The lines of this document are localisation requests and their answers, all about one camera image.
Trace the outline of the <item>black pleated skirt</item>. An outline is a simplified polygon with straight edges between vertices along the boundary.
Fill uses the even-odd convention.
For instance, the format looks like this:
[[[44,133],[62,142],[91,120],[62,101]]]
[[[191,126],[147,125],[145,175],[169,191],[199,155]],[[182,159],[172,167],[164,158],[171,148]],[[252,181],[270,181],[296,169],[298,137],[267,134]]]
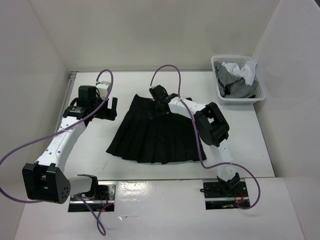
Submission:
[[[191,120],[175,113],[150,118],[153,105],[136,94],[106,152],[140,164],[206,160]]]

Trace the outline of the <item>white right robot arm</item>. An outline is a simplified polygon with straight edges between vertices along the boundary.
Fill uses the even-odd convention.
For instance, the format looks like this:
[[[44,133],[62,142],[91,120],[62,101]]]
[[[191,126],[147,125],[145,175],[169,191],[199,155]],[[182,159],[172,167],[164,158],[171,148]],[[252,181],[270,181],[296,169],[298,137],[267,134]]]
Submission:
[[[231,165],[233,159],[228,146],[230,126],[218,105],[213,102],[197,103],[191,98],[180,98],[176,93],[168,94],[161,85],[150,87],[149,92],[156,116],[178,114],[190,119],[195,125],[199,141],[209,146],[218,165],[217,191],[225,197],[231,196],[237,190],[240,176]]]

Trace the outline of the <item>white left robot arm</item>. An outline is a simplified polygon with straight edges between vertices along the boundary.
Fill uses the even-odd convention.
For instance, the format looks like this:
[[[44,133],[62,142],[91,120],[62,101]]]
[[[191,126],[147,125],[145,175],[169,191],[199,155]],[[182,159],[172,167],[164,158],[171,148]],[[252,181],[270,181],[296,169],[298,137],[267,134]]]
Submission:
[[[35,161],[22,169],[27,197],[31,200],[63,204],[69,196],[82,194],[88,200],[98,197],[98,178],[90,174],[79,174],[68,179],[64,169],[68,157],[80,135],[94,119],[115,120],[118,99],[112,99],[108,108],[110,82],[102,81],[96,86],[81,85],[78,96],[64,110],[57,135]]]

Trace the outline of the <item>grey skirt in basket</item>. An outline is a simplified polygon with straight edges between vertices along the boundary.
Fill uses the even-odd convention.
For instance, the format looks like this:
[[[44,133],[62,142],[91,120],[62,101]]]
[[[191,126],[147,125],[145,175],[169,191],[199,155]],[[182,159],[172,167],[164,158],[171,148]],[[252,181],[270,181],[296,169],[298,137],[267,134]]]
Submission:
[[[218,61],[215,61],[213,65],[219,93],[223,98],[254,99],[256,97],[254,88],[246,85],[244,78],[231,75]]]

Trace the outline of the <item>white garment in basket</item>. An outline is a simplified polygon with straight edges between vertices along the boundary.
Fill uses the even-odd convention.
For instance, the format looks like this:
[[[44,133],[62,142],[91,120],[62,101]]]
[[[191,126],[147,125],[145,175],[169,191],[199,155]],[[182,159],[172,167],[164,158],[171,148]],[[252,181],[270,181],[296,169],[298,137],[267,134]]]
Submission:
[[[222,65],[226,68],[226,70],[235,77],[240,77],[245,80],[246,85],[252,86],[256,76],[256,66],[257,61],[249,60],[246,61],[242,68],[239,67],[237,63],[225,63]]]

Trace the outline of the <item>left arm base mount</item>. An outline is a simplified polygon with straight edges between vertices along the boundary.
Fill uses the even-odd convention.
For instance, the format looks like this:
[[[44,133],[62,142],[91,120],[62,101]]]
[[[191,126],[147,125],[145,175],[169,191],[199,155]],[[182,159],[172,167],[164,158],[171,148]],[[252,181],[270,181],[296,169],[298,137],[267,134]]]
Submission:
[[[99,181],[95,192],[79,193],[93,212],[113,212],[115,210],[117,183],[115,181]],[[90,210],[83,201],[72,196],[69,200],[69,213],[84,213]]]

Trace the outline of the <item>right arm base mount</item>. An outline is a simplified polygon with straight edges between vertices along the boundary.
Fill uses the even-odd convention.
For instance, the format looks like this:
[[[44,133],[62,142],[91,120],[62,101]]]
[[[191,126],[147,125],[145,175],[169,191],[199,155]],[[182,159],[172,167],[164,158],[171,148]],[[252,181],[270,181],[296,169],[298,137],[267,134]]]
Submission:
[[[206,210],[237,209],[238,204],[242,208],[251,206],[244,180],[241,180],[229,193],[223,193],[217,181],[204,181],[199,191],[204,194]]]

